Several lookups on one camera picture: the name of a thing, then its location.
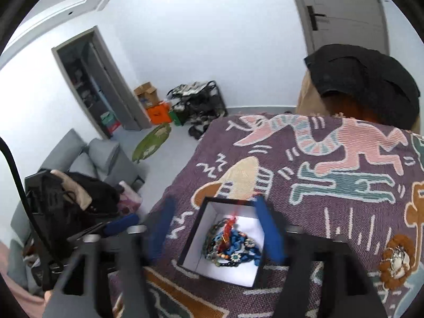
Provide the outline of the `dark closet doorway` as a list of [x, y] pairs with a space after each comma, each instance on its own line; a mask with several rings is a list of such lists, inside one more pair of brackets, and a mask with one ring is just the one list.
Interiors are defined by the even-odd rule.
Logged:
[[102, 138], [110, 139], [118, 127], [128, 131], [151, 127], [97, 26], [52, 48], [52, 54], [78, 105]]

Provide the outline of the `mixed jewelry pile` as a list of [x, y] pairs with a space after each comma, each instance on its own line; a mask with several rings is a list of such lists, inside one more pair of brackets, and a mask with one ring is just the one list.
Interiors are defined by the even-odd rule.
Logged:
[[392, 255], [387, 259], [390, 262], [390, 275], [393, 279], [400, 279], [410, 270], [410, 256], [401, 245], [389, 250], [392, 251]]

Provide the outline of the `purple patterned woven blanket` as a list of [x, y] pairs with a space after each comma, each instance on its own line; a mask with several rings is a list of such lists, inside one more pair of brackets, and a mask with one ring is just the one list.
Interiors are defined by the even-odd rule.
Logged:
[[[313, 235], [344, 236], [389, 317], [423, 301], [423, 137], [353, 118], [252, 115], [215, 121], [165, 190], [177, 200], [163, 260], [147, 271], [161, 317], [270, 317], [287, 268], [267, 263], [256, 289], [217, 284], [179, 267], [207, 197], [263, 194]], [[410, 270], [390, 275], [389, 248]]]

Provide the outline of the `black shoes on floor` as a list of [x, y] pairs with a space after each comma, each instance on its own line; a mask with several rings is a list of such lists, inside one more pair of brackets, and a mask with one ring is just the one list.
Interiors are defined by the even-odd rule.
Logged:
[[197, 141], [201, 140], [211, 123], [212, 120], [207, 120], [202, 123], [194, 123], [188, 130], [189, 136], [193, 137]]

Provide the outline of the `grey door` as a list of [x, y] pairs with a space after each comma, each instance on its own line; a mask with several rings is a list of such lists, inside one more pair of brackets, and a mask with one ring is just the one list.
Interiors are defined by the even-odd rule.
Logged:
[[[329, 44], [357, 45], [390, 53], [387, 23], [381, 0], [295, 0], [309, 54]], [[318, 31], [313, 31], [307, 6], [312, 5]]]

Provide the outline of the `grey sofa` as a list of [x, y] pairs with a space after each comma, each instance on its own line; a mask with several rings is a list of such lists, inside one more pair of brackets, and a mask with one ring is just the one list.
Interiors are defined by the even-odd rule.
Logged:
[[[64, 188], [75, 189], [77, 195], [83, 199], [83, 207], [88, 206], [89, 196], [84, 193], [82, 187], [79, 187], [76, 182], [71, 180], [67, 175], [69, 172], [77, 172], [99, 179], [114, 187], [119, 194], [121, 182], [134, 184], [140, 178], [136, 164], [124, 154], [118, 142], [93, 139], [89, 144], [86, 144], [73, 129], [69, 130], [60, 140], [36, 173], [44, 170], [50, 171], [62, 179]], [[19, 283], [20, 279], [15, 274], [13, 266], [21, 264], [27, 275], [36, 283], [37, 288], [45, 292], [54, 287], [70, 256], [61, 263], [54, 263], [46, 253], [39, 253], [41, 244], [34, 239], [32, 225], [24, 208], [25, 203], [21, 202], [18, 204], [11, 221], [11, 227], [23, 243], [23, 247], [11, 246], [8, 275], [13, 281]], [[108, 221], [100, 222], [69, 238], [68, 241], [72, 245], [72, 252], [74, 240], [83, 234], [89, 233], [97, 225]]]

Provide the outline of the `black garment on chair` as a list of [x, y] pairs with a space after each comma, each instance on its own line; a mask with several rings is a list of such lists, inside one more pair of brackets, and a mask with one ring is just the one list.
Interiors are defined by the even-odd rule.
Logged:
[[420, 91], [394, 58], [355, 45], [325, 45], [304, 62], [322, 112], [413, 130]]

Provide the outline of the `orange storage box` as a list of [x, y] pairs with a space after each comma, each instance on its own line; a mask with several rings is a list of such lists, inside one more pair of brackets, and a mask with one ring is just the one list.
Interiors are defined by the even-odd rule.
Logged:
[[170, 117], [170, 106], [166, 102], [160, 102], [156, 106], [148, 108], [146, 112], [153, 125], [171, 123], [173, 121]]

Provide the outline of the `blue chunky bead jewelry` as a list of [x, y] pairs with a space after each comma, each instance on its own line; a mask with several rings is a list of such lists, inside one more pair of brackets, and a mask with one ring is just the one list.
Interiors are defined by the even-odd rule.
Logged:
[[208, 245], [205, 258], [217, 267], [238, 267], [245, 263], [259, 266], [262, 252], [255, 240], [246, 233], [232, 230], [229, 236], [229, 245], [220, 250], [223, 243], [223, 232], [214, 236]]

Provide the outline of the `black white jewelry box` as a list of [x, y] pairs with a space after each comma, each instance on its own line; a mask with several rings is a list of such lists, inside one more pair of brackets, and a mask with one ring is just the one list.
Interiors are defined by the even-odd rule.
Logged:
[[[220, 250], [229, 245], [232, 230], [246, 233], [254, 239], [262, 252], [259, 266], [245, 263], [238, 267], [217, 267], [205, 258], [212, 238], [223, 232]], [[178, 259], [182, 269], [227, 284], [251, 289], [254, 287], [264, 261], [264, 230], [251, 201], [207, 197], [203, 200], [197, 218]]]

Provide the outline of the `green leaf floor mat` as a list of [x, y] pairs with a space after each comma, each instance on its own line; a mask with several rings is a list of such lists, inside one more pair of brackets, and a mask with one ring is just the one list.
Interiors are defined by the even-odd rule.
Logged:
[[169, 138], [171, 130], [172, 128], [169, 123], [162, 123], [154, 128], [136, 146], [132, 154], [132, 161], [139, 163], [141, 160], [145, 160], [153, 155]]

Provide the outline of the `black shoe rack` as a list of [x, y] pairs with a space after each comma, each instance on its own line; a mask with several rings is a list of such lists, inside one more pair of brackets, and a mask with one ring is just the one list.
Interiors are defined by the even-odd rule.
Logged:
[[166, 95], [170, 117], [175, 125], [193, 125], [228, 115], [226, 104], [216, 81], [180, 84]]

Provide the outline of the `black bag on sofa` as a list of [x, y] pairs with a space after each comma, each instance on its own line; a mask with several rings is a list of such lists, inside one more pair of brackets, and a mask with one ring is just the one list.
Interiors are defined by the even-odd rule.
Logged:
[[120, 197], [114, 187], [77, 172], [67, 175], [89, 196], [87, 207], [75, 189], [64, 188], [63, 180], [50, 171], [39, 171], [24, 181], [24, 208], [34, 239], [41, 244], [39, 253], [46, 253], [54, 263], [63, 262], [72, 253], [69, 238], [118, 216]]

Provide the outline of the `cardboard box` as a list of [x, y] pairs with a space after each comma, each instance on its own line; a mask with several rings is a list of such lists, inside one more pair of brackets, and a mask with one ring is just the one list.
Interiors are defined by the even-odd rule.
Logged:
[[152, 108], [160, 103], [157, 89], [150, 82], [141, 84], [139, 87], [135, 88], [133, 92], [141, 105], [146, 109]]

